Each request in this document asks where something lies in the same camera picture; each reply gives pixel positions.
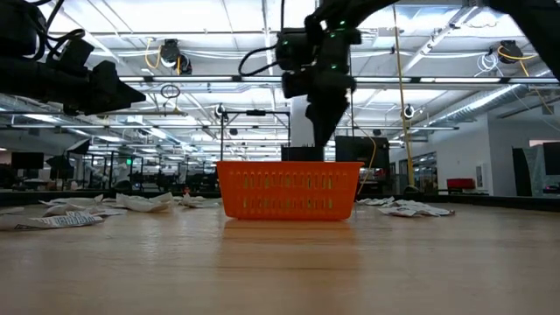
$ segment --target basket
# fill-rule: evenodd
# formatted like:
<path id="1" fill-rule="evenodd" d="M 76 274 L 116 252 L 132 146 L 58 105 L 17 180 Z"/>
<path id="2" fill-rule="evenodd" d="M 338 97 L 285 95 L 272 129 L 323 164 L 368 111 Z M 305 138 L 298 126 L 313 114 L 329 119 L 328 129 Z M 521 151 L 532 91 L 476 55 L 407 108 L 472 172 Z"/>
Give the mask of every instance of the basket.
<path id="1" fill-rule="evenodd" d="M 350 217 L 363 163 L 218 162 L 228 217 L 323 220 Z"/>

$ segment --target wooden table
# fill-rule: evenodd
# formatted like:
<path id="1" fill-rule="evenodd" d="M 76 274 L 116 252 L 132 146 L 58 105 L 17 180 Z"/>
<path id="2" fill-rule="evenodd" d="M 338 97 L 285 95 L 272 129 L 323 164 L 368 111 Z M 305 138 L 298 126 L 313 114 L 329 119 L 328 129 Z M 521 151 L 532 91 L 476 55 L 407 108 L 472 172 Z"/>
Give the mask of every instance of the wooden table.
<path id="1" fill-rule="evenodd" d="M 0 314 L 558 314 L 559 214 L 442 207 L 457 215 L 200 209 L 0 233 Z"/>

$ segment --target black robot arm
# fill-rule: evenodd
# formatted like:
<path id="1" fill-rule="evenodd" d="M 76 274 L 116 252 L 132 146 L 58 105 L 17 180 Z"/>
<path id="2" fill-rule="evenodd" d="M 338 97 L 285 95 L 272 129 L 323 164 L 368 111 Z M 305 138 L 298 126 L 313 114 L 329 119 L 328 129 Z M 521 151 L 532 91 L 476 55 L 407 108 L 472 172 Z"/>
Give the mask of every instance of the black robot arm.
<path id="1" fill-rule="evenodd" d="M 357 27 L 371 14 L 396 0 L 325 0 L 305 21 L 305 28 L 278 33 L 276 62 L 284 70 L 286 98 L 307 95 L 306 116 L 313 122 L 315 145 L 325 146 L 348 107 L 350 45 L 361 43 Z M 555 0 L 486 0 L 485 5 L 509 14 L 542 60 L 560 78 L 560 11 Z"/>

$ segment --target yellow cable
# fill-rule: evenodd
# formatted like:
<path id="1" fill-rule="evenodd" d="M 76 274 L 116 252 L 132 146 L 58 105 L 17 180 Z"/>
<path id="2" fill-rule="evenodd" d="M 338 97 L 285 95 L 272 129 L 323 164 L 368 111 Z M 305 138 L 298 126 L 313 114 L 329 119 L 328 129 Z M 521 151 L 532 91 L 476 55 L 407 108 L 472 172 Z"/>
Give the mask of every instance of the yellow cable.
<path id="1" fill-rule="evenodd" d="M 525 66 L 525 64 L 523 63 L 523 61 L 519 61 L 519 64 L 521 65 L 521 69 L 523 69 L 523 72 L 525 73 L 525 75 L 527 75 L 528 77 L 529 75 L 529 71 L 527 71 L 527 67 Z M 541 92 L 539 92 L 539 90 L 535 89 L 536 94 L 539 96 L 539 99 L 542 102 L 542 105 L 544 105 L 544 107 L 549 111 L 549 113 L 551 113 L 552 115 L 554 115 L 554 112 L 552 111 L 552 109 L 549 107 L 549 104 L 546 103 L 546 101 L 544 100 L 544 97 L 541 95 Z"/>
<path id="2" fill-rule="evenodd" d="M 503 47 L 504 47 L 504 46 L 498 47 L 498 54 L 501 55 L 501 56 L 504 56 L 504 57 L 506 57 L 506 58 L 508 58 L 508 59 L 511 59 L 511 60 L 532 60 L 533 58 L 536 58 L 536 57 L 537 57 L 536 55 L 535 55 L 535 56 L 528 56 L 528 57 L 514 57 L 514 56 L 510 56 L 510 55 L 507 55 L 507 54 L 501 52 L 501 49 L 502 49 Z"/>
<path id="3" fill-rule="evenodd" d="M 401 120 L 402 132 L 404 133 L 404 143 L 406 145 L 406 155 L 409 167 L 409 186 L 414 186 L 414 169 L 412 168 L 412 151 L 410 149 L 409 131 L 404 119 L 404 91 L 403 91 L 403 70 L 401 69 L 401 47 L 399 46 L 399 30 L 396 22 L 396 7 L 393 4 L 393 18 L 395 19 L 395 45 L 396 45 L 396 64 L 399 72 L 399 89 L 401 91 Z"/>
<path id="4" fill-rule="evenodd" d="M 369 177 L 369 173 L 371 172 L 371 165 L 374 163 L 375 160 L 375 153 L 377 153 L 377 143 L 375 143 L 375 140 L 372 139 L 371 136 L 369 136 L 369 134 L 364 131 L 357 123 L 354 123 L 354 125 L 356 127 L 358 127 L 358 129 L 364 133 L 364 135 L 366 135 L 366 137 L 369 138 L 369 140 L 371 140 L 371 142 L 374 144 L 374 153 L 371 155 L 371 159 L 369 160 L 369 166 L 367 167 L 367 174 L 366 177 L 364 178 L 364 180 L 361 182 L 360 185 L 360 189 L 358 189 L 358 193 L 356 195 L 359 195 L 361 193 L 361 189 L 364 187 L 364 185 L 366 184 L 366 181 L 368 180 Z"/>
<path id="5" fill-rule="evenodd" d="M 144 60 L 146 60 L 146 65 L 148 65 L 148 67 L 155 69 L 159 66 L 159 59 L 161 57 L 161 45 L 157 49 L 157 63 L 155 66 L 153 66 L 148 60 L 148 50 L 150 49 L 150 43 L 151 43 L 151 38 L 148 38 L 148 45 L 146 46 L 146 53 L 143 55 L 143 58 Z"/>

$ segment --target paper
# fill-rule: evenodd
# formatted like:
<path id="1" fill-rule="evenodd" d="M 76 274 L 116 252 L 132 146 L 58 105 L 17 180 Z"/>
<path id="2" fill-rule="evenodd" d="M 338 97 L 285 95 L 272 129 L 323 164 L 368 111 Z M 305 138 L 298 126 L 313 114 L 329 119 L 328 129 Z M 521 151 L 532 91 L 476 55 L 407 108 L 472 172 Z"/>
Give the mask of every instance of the paper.
<path id="1" fill-rule="evenodd" d="M 383 199 L 363 199 L 358 200 L 356 203 L 358 205 L 366 205 L 366 206 L 383 206 L 392 203 L 395 201 L 394 197 L 383 198 Z"/>
<path id="2" fill-rule="evenodd" d="M 68 212 L 83 212 L 86 214 L 108 217 L 111 215 L 126 214 L 126 210 L 114 209 L 108 206 L 74 206 L 74 205 L 58 205 L 51 206 L 43 214 L 43 217 L 52 217 L 55 215 L 66 215 Z"/>
<path id="3" fill-rule="evenodd" d="M 440 216 L 455 214 L 455 212 L 452 210 L 437 208 L 413 200 L 398 200 L 390 204 L 386 204 L 379 207 L 379 211 L 387 215 L 402 216 L 402 217 L 413 217 L 413 216 L 440 217 Z"/>
<path id="4" fill-rule="evenodd" d="M 171 208 L 173 205 L 173 195 L 168 192 L 166 194 L 147 199 L 140 196 L 127 196 L 118 193 L 116 195 L 116 204 L 124 206 L 132 211 L 155 213 Z"/>
<path id="5" fill-rule="evenodd" d="M 204 197 L 191 197 L 188 193 L 181 199 L 178 197 L 178 203 L 181 206 L 190 208 L 219 207 L 221 199 L 205 199 Z"/>
<path id="6" fill-rule="evenodd" d="M 10 209 L 4 209 L 4 210 L 0 210 L 0 215 L 3 215 L 3 214 L 18 214 L 20 212 L 23 212 L 24 210 L 25 210 L 25 208 L 23 208 L 22 206 L 15 207 L 15 208 L 10 208 Z"/>
<path id="7" fill-rule="evenodd" d="M 99 195 L 95 198 L 58 198 L 58 199 L 53 199 L 51 201 L 39 200 L 38 202 L 49 207 L 59 206 L 59 205 L 73 205 L 73 206 L 88 207 L 88 206 L 95 206 L 101 203 L 102 200 L 103 200 L 103 195 Z"/>
<path id="8" fill-rule="evenodd" d="M 25 218 L 20 215 L 7 214 L 0 217 L 0 230 L 83 227 L 101 222 L 103 222 L 102 217 L 82 212 L 68 212 L 67 215 L 57 215 L 50 218 Z"/>
<path id="9" fill-rule="evenodd" d="M 426 205 L 422 202 L 413 200 L 397 200 L 395 198 L 385 199 L 364 199 L 356 202 L 359 205 L 378 206 L 378 210 L 386 215 L 394 215 L 400 217 L 417 217 L 417 216 L 446 216 L 454 215 L 452 210 L 437 208 Z"/>

